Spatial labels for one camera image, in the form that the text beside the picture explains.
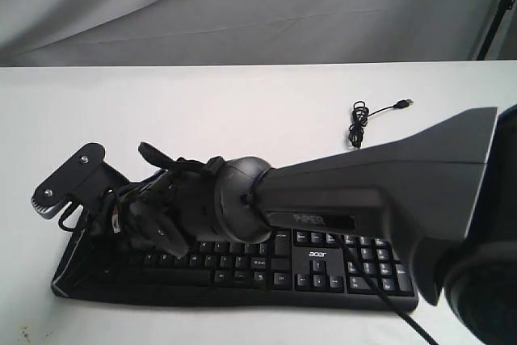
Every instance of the white table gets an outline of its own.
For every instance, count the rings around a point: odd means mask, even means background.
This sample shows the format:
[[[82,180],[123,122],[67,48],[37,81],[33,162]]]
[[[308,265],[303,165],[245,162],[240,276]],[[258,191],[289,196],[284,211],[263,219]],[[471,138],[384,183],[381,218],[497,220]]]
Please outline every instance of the white table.
[[[415,105],[372,119],[364,146],[407,137],[464,109],[517,103],[517,61],[191,68],[0,69],[1,344],[423,343],[391,313],[325,309],[154,309],[56,298],[69,239],[29,197],[79,147],[103,144],[130,179],[170,156],[257,155],[285,166],[341,153],[351,105]],[[478,343],[442,298],[413,317],[443,344]]]

